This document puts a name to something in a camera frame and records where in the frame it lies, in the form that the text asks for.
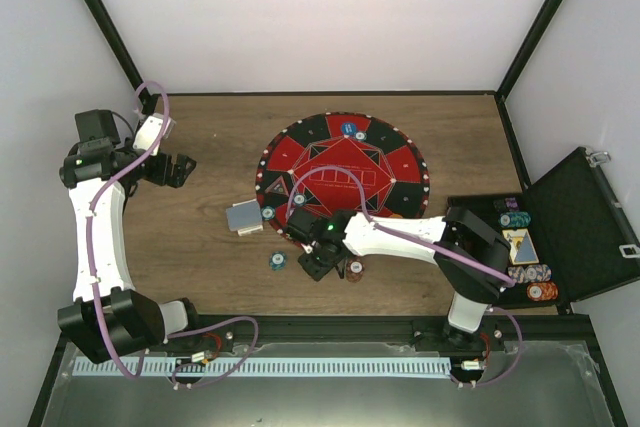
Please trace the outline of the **card deck in case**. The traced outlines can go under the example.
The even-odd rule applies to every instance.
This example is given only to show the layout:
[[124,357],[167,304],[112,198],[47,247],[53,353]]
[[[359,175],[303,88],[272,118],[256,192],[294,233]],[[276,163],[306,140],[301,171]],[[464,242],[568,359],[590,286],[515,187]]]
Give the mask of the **card deck in case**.
[[512,265],[539,263],[532,236],[527,228],[505,229],[502,231],[502,235],[509,244],[509,259]]

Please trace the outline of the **purple orange chip row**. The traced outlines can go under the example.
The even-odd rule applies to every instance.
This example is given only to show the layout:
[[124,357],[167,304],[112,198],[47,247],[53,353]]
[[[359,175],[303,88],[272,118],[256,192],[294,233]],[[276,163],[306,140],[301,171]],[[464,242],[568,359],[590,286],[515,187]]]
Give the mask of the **purple orange chip row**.
[[516,284],[547,282],[552,278],[552,271],[546,264],[511,266],[507,273]]

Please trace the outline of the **dark chips in case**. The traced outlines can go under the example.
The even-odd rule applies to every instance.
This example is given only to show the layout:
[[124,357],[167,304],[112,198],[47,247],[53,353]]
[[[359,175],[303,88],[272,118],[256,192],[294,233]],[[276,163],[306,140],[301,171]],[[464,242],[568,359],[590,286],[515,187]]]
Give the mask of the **dark chips in case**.
[[493,206],[497,212],[517,212],[520,210],[515,197],[498,198],[493,201]]

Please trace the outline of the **brown poker chip stack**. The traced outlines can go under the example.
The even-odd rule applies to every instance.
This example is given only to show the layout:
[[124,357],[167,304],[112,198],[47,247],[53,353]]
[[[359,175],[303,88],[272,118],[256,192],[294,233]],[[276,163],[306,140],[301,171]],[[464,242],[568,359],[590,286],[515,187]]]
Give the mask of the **brown poker chip stack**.
[[364,264],[359,259],[350,259],[345,266],[345,278],[348,282],[359,282],[364,275]]

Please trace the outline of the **orange chip row in case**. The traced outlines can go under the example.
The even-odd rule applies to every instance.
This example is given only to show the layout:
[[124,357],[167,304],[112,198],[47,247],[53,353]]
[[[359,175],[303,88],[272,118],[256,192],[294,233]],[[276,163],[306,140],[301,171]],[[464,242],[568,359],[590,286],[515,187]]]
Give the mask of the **orange chip row in case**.
[[552,281],[530,283],[527,286],[527,296],[534,302],[555,300],[559,295],[557,285]]

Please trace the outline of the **green poker chip stack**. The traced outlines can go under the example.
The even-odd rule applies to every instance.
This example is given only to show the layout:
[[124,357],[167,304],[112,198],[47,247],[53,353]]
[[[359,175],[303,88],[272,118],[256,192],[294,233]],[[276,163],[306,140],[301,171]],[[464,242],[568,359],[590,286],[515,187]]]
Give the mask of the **green poker chip stack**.
[[283,269],[287,264],[287,255],[284,252],[273,252],[269,257],[269,266],[273,271]]

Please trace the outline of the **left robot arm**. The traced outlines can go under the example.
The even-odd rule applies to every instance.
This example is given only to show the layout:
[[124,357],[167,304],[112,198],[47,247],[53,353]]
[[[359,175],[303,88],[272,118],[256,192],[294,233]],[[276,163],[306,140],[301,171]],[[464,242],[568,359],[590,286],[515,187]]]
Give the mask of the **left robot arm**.
[[137,292],[129,273],[123,216],[138,184],[180,188],[196,167],[183,154],[172,157],[160,142],[170,117],[153,114],[122,139],[109,110],[75,116],[78,142],[59,174],[75,215],[78,267],[70,306],[59,309],[64,336],[92,362],[125,356],[170,340],[181,350],[196,349],[204,326],[186,298],[159,304]]

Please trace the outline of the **green chip row in case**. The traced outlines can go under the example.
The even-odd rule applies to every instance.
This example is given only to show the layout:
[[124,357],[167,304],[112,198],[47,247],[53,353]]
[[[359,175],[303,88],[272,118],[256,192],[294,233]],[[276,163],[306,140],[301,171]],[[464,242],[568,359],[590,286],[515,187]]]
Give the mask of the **green chip row in case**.
[[499,217],[499,224],[504,229],[527,228],[531,223],[531,216],[525,211],[505,212]]

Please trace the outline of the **round red black poker mat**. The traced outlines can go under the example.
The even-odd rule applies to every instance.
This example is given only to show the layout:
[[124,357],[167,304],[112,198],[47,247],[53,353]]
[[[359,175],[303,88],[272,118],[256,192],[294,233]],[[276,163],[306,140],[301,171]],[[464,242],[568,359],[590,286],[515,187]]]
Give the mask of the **round red black poker mat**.
[[[367,139],[343,136],[343,122],[354,122]],[[289,195],[266,194],[279,176]],[[301,207],[322,217],[365,205],[373,216],[420,218],[429,204],[430,175],[414,141],[392,124],[361,113],[321,113],[270,141],[257,166],[255,191],[260,209],[275,209],[265,221],[283,235],[286,213],[299,207],[293,204],[298,193],[307,199]]]

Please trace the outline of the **triangular all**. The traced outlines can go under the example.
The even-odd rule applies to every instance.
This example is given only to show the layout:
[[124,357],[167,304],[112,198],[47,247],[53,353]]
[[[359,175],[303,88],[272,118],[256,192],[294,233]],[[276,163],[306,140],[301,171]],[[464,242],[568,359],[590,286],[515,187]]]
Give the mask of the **triangular all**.
[[274,180],[266,189],[266,194],[274,194],[274,195],[282,195],[288,196],[289,189],[287,187],[286,180],[283,176],[279,176],[276,180]]

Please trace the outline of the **blue small blind button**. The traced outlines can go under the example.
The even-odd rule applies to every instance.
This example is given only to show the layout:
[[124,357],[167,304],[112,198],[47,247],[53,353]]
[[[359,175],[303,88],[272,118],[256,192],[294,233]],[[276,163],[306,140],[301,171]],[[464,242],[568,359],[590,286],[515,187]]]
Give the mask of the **blue small blind button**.
[[340,132],[345,137],[354,137],[358,133],[358,127],[354,122],[343,122],[340,125]]

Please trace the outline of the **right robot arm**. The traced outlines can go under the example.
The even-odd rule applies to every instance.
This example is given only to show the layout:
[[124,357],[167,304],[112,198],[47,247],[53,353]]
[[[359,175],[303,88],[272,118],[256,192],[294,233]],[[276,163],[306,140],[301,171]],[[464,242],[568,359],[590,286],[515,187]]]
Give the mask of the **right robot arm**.
[[436,266],[454,294],[443,327],[458,350],[480,337],[485,313],[513,287],[508,275],[510,244],[471,211],[452,207],[444,216],[404,219],[340,210],[331,217],[296,208],[284,234],[303,248],[299,264],[315,281],[331,270],[347,271],[349,260],[367,256],[413,259]]

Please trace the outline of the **blue backed card deck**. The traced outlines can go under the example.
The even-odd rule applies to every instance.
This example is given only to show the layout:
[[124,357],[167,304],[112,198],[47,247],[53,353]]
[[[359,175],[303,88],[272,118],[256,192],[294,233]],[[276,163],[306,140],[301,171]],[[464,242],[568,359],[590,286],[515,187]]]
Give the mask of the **blue backed card deck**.
[[263,218],[256,200],[233,204],[226,209],[228,228],[231,232],[247,226],[262,224]]

